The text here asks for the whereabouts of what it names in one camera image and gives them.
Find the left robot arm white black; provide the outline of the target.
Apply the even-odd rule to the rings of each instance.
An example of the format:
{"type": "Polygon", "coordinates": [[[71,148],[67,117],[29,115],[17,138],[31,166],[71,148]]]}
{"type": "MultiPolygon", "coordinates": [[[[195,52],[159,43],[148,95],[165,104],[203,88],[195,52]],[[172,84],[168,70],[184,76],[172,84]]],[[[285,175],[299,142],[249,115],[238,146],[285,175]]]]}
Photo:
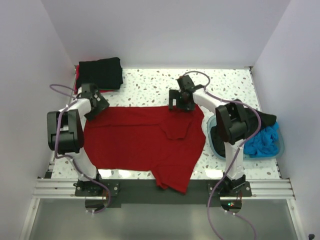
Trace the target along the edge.
{"type": "Polygon", "coordinates": [[[83,83],[71,102],[63,109],[46,115],[47,141],[55,159],[67,159],[75,169],[78,180],[75,187],[86,196],[107,194],[98,169],[89,160],[85,150],[82,120],[92,121],[110,106],[93,83],[83,83]]]}

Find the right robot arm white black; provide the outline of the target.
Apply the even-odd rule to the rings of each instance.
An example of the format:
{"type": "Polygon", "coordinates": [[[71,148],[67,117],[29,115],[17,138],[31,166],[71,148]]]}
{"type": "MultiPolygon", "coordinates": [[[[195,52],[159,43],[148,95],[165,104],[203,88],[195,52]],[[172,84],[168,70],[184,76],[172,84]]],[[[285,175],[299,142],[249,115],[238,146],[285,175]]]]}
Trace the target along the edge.
{"type": "Polygon", "coordinates": [[[246,183],[244,145],[259,132],[262,125],[258,112],[238,99],[227,100],[209,93],[209,85],[195,85],[188,72],[176,81],[179,90],[169,90],[169,109],[176,107],[193,111],[196,105],[206,108],[214,113],[218,135],[224,142],[225,170],[210,195],[235,196],[246,183]]]}

